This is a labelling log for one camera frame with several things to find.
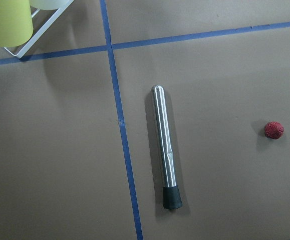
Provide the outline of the red strawberry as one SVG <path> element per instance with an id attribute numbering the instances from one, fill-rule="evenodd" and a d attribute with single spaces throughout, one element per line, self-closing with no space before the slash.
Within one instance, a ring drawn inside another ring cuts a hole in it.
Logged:
<path id="1" fill-rule="evenodd" d="M 276 121 L 268 122 L 264 126 L 264 135 L 267 138 L 277 140 L 283 136 L 283 133 L 284 133 L 284 127 L 279 122 L 276 122 Z"/>

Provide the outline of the yellow green cup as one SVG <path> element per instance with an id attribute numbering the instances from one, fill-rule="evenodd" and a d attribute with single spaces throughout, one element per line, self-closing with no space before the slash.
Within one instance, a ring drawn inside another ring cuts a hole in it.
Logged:
<path id="1" fill-rule="evenodd" d="M 33 34 L 28 0 L 0 0 L 0 47 L 17 47 Z"/>

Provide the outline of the white cup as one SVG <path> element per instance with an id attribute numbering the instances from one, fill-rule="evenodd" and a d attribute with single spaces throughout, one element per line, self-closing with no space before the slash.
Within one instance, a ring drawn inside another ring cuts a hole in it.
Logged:
<path id="1" fill-rule="evenodd" d="M 56 10 L 64 6 L 69 0 L 29 0 L 30 6 L 40 10 Z"/>

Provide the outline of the steel muddler black tip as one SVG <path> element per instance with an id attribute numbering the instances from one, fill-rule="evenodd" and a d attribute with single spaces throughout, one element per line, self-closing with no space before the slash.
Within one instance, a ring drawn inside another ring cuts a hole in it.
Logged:
<path id="1" fill-rule="evenodd" d="M 151 91 L 161 155 L 163 207 L 168 210 L 175 210 L 181 208 L 183 204 L 176 178 L 165 90 L 161 85 L 154 85 Z"/>

